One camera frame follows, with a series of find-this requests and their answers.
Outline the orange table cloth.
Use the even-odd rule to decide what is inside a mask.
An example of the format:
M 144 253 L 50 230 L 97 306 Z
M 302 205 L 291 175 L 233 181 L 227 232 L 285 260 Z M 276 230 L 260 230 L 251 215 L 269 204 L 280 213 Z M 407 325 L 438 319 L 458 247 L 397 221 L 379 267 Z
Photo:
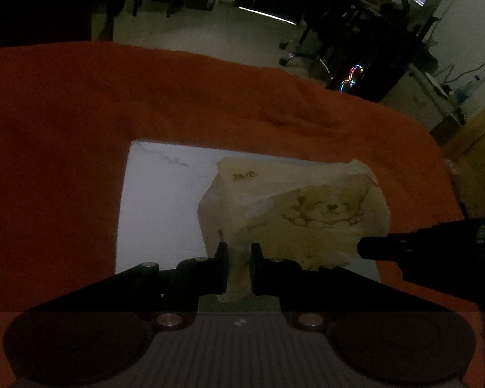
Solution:
M 417 122 L 277 68 L 112 42 L 0 48 L 1 347 L 23 310 L 113 275 L 135 140 L 317 162 L 358 159 L 390 228 L 459 221 L 436 141 Z

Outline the rgb lit computer case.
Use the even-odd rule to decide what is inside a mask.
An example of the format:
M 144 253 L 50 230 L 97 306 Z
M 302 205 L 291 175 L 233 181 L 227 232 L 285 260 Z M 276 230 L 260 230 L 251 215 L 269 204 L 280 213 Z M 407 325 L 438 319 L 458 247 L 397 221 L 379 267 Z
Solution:
M 340 93 L 349 93 L 362 80 L 364 68 L 362 65 L 354 65 L 348 72 L 347 77 L 341 82 L 339 86 Z

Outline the office chair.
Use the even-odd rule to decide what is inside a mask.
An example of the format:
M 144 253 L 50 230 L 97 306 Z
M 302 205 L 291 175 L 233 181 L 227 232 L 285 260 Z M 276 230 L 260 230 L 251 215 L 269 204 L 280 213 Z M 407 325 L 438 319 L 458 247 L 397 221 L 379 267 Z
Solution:
M 302 59 L 310 77 L 323 81 L 327 89 L 337 89 L 345 58 L 342 44 L 347 12 L 348 7 L 342 4 L 308 5 L 302 12 L 306 27 L 293 50 L 279 59 L 279 65 L 287 67 L 294 59 Z

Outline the white foam board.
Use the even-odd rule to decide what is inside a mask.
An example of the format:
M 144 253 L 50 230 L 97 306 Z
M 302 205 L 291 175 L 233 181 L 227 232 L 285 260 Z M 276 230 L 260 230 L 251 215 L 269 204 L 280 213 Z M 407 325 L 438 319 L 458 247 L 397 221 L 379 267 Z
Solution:
M 164 269 L 208 256 L 198 206 L 225 157 L 318 163 L 247 152 L 136 141 L 128 153 L 118 225 L 116 268 L 154 261 Z

